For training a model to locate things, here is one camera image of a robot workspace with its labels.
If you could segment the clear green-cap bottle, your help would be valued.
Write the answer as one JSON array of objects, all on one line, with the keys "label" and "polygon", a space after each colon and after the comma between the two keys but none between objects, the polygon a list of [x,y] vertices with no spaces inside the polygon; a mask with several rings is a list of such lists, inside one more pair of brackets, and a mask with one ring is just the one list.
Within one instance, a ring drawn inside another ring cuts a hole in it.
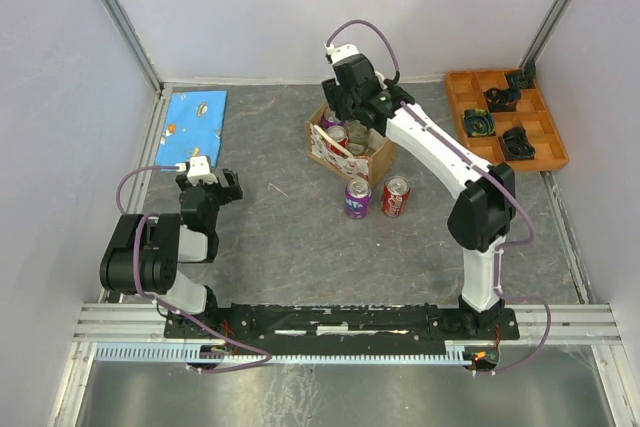
[{"label": "clear green-cap bottle", "polygon": [[358,120],[350,121],[346,127],[348,142],[362,145],[365,148],[369,145],[370,129]]}]

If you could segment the red cola can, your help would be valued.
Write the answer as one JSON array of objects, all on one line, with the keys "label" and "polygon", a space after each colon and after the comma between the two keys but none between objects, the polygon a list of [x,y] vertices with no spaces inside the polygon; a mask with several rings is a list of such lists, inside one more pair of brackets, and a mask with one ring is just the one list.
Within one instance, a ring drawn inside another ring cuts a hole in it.
[{"label": "red cola can", "polygon": [[407,204],[410,195],[410,186],[406,178],[393,176],[389,178],[383,187],[381,210],[389,217],[400,216]]},{"label": "red cola can", "polygon": [[330,139],[342,147],[346,147],[348,143],[348,135],[343,126],[332,125],[326,129],[326,133]]}]

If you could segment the purple fanta can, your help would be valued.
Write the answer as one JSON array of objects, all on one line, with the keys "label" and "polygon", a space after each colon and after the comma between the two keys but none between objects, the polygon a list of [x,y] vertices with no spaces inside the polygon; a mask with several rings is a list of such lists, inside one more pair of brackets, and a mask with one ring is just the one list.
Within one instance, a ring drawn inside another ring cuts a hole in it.
[{"label": "purple fanta can", "polygon": [[344,211],[351,218],[360,220],[367,216],[372,197],[370,184],[362,178],[352,179],[344,191]]}]

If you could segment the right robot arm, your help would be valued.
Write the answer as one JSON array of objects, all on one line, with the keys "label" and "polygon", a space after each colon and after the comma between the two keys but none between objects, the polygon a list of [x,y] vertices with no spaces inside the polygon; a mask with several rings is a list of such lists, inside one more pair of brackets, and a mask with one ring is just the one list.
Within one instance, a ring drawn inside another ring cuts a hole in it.
[{"label": "right robot arm", "polygon": [[481,338],[491,331],[504,302],[496,287],[495,256],[514,217],[514,173],[493,167],[440,128],[397,78],[376,74],[354,46],[327,47],[333,78],[321,86],[342,121],[358,120],[418,159],[447,188],[455,203],[447,228],[463,252],[463,288],[458,306],[439,327]]}]

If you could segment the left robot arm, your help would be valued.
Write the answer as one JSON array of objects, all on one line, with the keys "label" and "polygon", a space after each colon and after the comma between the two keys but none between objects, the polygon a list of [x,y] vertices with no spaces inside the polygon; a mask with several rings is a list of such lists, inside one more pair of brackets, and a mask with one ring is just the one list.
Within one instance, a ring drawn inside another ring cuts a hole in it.
[{"label": "left robot arm", "polygon": [[178,174],[178,213],[152,221],[121,215],[100,264],[102,287],[156,302],[175,326],[187,325],[198,336],[215,334],[221,325],[215,294],[181,274],[178,265],[215,260],[220,208],[243,198],[237,173],[225,169],[223,175],[225,185],[212,173],[198,180]]}]

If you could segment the canvas tote bag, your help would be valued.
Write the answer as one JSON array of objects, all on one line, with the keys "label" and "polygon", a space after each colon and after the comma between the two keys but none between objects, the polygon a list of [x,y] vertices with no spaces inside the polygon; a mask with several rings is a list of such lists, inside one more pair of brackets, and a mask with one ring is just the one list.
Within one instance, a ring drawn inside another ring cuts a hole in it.
[{"label": "canvas tote bag", "polygon": [[355,156],[346,147],[330,140],[321,127],[327,103],[323,103],[305,122],[306,153],[309,158],[347,181],[360,177],[376,187],[388,173],[395,158],[396,145],[377,132],[370,134],[369,148]]}]

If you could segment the blue space-print cloth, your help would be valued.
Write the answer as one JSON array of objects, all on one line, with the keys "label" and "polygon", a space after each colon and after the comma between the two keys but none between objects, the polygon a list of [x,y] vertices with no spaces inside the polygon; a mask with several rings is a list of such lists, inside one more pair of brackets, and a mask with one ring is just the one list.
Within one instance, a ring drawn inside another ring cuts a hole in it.
[{"label": "blue space-print cloth", "polygon": [[226,91],[172,93],[154,164],[175,165],[208,156],[216,167],[226,103]]}]

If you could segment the orange wooden divided tray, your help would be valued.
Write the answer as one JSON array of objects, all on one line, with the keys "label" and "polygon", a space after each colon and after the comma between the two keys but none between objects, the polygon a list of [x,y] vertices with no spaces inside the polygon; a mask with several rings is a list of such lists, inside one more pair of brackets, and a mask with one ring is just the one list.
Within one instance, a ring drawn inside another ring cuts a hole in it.
[{"label": "orange wooden divided tray", "polygon": [[[506,89],[508,70],[453,71],[445,75],[444,85],[449,100],[457,140],[476,155],[497,165],[507,163],[517,172],[558,171],[569,161],[553,118],[537,85],[521,91],[521,99],[513,112],[492,115],[495,131],[490,136],[471,137],[464,125],[467,110],[488,109],[485,91]],[[502,135],[514,127],[522,127],[535,149],[531,160],[509,160],[501,146]]]}]

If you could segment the blue-green rolled fabric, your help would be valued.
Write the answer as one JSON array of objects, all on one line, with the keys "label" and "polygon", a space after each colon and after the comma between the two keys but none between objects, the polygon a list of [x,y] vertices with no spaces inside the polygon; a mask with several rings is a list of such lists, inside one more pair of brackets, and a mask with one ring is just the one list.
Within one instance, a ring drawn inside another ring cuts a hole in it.
[{"label": "blue-green rolled fabric", "polygon": [[496,125],[492,114],[484,109],[466,109],[462,113],[462,125],[469,138],[492,137]]}]

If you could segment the black rolled belt upper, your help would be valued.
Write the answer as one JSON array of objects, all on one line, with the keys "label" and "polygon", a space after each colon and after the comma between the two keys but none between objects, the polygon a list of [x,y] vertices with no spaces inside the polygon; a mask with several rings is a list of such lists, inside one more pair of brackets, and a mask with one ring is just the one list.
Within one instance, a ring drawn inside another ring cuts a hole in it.
[{"label": "black rolled belt upper", "polygon": [[490,112],[515,112],[521,91],[518,88],[490,88],[484,92],[484,98]]}]

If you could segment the black rolled belt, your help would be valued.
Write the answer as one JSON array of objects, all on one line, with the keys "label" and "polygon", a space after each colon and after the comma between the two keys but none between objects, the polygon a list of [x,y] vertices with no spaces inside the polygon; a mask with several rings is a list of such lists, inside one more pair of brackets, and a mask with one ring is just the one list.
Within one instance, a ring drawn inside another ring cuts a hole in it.
[{"label": "black rolled belt", "polygon": [[515,112],[521,91],[518,88],[490,88],[484,92],[484,98],[490,112]]},{"label": "black rolled belt", "polygon": [[533,160],[536,150],[529,142],[524,127],[512,127],[499,139],[504,158],[507,161]]}]

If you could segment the dark rolled fabric top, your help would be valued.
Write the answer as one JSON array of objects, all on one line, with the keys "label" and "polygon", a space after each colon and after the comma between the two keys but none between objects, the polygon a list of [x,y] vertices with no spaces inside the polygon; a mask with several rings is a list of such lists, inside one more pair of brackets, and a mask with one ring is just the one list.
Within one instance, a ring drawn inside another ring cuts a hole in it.
[{"label": "dark rolled fabric top", "polygon": [[520,70],[507,73],[505,79],[511,89],[528,90],[535,87],[536,73],[535,61],[530,60]]}]

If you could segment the black rolled belt lower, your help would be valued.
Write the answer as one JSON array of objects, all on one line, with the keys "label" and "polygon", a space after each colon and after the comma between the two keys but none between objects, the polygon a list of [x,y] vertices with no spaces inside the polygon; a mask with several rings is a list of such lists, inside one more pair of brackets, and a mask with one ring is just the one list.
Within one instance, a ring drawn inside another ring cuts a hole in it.
[{"label": "black rolled belt lower", "polygon": [[504,158],[507,161],[533,160],[536,150],[529,142],[524,127],[512,127],[499,139]]}]

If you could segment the aluminium frame rail front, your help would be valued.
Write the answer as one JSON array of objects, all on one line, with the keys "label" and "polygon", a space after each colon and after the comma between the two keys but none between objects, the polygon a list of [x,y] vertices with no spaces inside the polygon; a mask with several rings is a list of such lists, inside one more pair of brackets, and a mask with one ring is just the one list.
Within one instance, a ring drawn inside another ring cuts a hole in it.
[{"label": "aluminium frame rail front", "polygon": [[[520,338],[504,346],[533,346],[545,331],[545,310],[539,305],[514,307]],[[606,304],[553,305],[546,340],[551,345],[620,345],[620,333]],[[151,304],[95,303],[82,307],[73,339],[77,342],[167,343],[165,319]]]}]

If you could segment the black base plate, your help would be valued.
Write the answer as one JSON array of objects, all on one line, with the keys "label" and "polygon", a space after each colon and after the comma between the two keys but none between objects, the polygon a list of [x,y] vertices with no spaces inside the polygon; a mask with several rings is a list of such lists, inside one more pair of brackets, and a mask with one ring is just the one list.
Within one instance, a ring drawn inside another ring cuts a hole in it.
[{"label": "black base plate", "polygon": [[515,312],[500,301],[486,313],[433,304],[379,306],[282,306],[233,304],[209,308],[198,320],[234,340],[388,334],[428,341],[518,340]]}]

